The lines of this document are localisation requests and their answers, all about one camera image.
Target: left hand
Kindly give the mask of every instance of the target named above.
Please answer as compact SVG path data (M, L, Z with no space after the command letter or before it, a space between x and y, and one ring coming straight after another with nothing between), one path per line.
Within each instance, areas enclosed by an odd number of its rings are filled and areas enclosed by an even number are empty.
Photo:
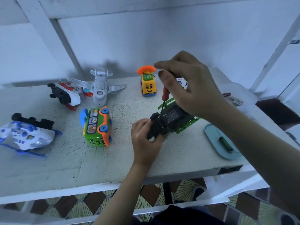
M161 134L154 141L147 139L151 125L152 121L144 118L133 123L130 132L134 152L133 165L142 166L148 170L158 156L164 141Z

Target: light blue tray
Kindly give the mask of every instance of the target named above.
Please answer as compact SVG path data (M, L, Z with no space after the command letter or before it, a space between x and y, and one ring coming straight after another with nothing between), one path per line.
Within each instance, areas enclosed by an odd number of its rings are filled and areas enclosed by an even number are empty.
M232 143L232 141L217 127L215 127L212 124L209 124L205 126L204 132L211 142L212 146L215 148L217 153L224 159L227 160L236 160L243 157L243 155L240 153L240 151L235 147L235 145ZM229 153L223 145L220 143L219 138L224 137L228 144L233 148L233 152Z

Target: yellow toy car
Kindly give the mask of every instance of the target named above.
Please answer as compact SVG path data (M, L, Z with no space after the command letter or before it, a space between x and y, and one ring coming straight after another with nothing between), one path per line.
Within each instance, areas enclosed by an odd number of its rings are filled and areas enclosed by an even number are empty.
M137 70L137 74L141 75L141 93L143 96L156 95L157 91L153 75L155 71L156 68L151 65L142 66Z

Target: green keypad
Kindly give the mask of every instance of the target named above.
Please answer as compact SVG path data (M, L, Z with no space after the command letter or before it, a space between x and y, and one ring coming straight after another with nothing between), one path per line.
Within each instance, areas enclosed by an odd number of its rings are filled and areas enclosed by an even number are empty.
M153 75L152 74L143 74L143 79L144 80L152 80L153 79Z

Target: forearm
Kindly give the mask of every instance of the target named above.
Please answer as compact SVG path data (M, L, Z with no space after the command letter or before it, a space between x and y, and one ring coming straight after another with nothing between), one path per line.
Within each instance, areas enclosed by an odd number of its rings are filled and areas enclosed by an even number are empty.
M132 165L124 181L93 224L129 224L148 170Z
M215 111L213 125L228 136L290 209L300 207L300 151L224 103Z

